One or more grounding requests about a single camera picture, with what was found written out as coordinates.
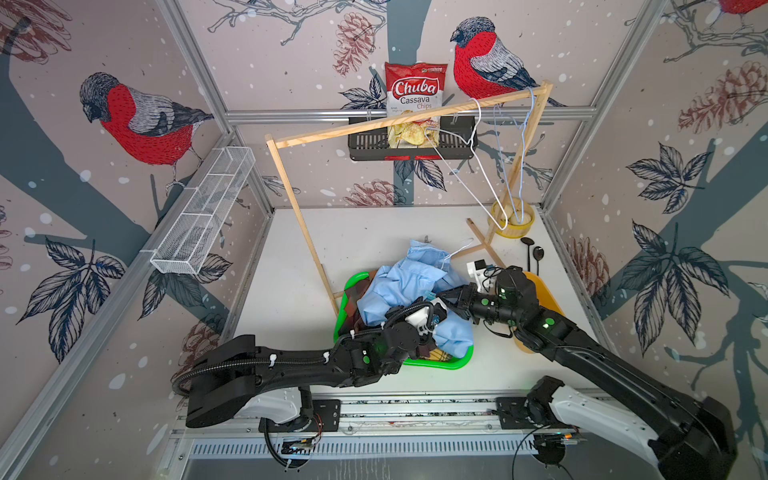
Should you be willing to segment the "light blue wire hanger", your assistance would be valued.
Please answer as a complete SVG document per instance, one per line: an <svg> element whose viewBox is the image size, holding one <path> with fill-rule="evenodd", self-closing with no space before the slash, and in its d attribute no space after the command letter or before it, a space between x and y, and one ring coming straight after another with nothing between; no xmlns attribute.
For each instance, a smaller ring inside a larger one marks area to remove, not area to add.
<svg viewBox="0 0 768 480"><path fill-rule="evenodd" d="M506 215L506 210L505 210L506 202L508 202L512 206L513 218L514 218L514 221L515 221L515 223L517 225L522 225L524 217L525 217L524 201L521 199L522 190L523 190L523 184L524 184L522 164L524 163L525 154L526 154L526 151L527 151L526 135L527 135L528 122L529 122L529 119L530 119L532 113L534 112L534 107L535 107L535 103L536 103L536 96L533 93L533 88L532 87L528 87L527 90L529 91L530 98L531 98L530 110L526 114L525 119L520 124L518 124L515 119L512 119L515 127L520 130L520 134L521 134L521 147L518 149L517 153L515 154L514 160L512 161L512 170L511 170L511 172L510 173L505 173L505 179L503 181L503 184L506 187L507 196L506 196L505 200L503 200L503 201L497 200L494 203L494 207L498 206L500 208L501 213L504 215L503 225L500 225L500 221L497 221L496 217L493 216L491 218L492 223L490 225L492 233L494 233L499 226L501 227L501 230L504 230L509 225L509 220L508 220L508 217ZM510 185L513 182L517 182L518 183L518 191L517 191L517 196L516 197L513 197L512 190L511 190L511 187L510 187Z"/></svg>

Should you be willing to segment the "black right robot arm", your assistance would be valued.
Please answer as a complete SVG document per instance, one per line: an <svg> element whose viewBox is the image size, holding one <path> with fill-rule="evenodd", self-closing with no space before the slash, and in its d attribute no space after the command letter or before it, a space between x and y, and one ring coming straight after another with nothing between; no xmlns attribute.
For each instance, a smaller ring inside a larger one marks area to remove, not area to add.
<svg viewBox="0 0 768 480"><path fill-rule="evenodd" d="M584 428L646 460L665 479L725 479L730 474L737 445L725 405L711 397L697 401L620 359L545 307L526 271L503 270L492 294L470 283L438 296L465 320L507 325L527 349L578 373L613 400L596 400L544 376L527 396L533 423Z"/></svg>

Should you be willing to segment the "light blue long-sleeve shirt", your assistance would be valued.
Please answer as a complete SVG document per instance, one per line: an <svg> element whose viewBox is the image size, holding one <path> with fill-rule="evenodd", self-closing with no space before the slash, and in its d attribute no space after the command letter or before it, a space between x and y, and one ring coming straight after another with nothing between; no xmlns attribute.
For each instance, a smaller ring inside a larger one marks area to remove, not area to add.
<svg viewBox="0 0 768 480"><path fill-rule="evenodd" d="M403 259L379 268L357 305L363 323L373 327L382 324L393 307L409 306L430 293L437 295L466 284L451 266L450 253L412 240ZM435 327L434 338L437 348L455 358L465 357L474 345L471 325L452 311Z"/></svg>

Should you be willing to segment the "dark multicolour plaid shirt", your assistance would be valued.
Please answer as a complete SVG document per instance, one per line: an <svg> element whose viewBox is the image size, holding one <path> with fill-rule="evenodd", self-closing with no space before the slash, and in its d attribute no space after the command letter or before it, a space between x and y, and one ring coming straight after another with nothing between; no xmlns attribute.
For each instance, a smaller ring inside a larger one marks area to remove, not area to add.
<svg viewBox="0 0 768 480"><path fill-rule="evenodd" d="M335 337L348 334L351 330L358 332L366 329L357 302L363 297L372 282L369 272L353 276L346 284L342 296L339 318L337 319ZM417 349L417 360L432 362L450 362L453 357L439 349L434 340L429 344L420 345Z"/></svg>

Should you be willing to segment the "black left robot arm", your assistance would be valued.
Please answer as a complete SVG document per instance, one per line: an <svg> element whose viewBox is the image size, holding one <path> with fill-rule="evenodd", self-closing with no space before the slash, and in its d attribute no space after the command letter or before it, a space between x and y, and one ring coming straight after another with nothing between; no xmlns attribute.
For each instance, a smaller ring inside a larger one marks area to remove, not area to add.
<svg viewBox="0 0 768 480"><path fill-rule="evenodd" d="M276 424L310 418L311 386L363 387L397 374L446 318L440 302L418 298L391 308L382 325L341 335L325 350L276 350L240 335L196 360L171 381L172 391L188 400L189 428L224 423L249 404Z"/></svg>

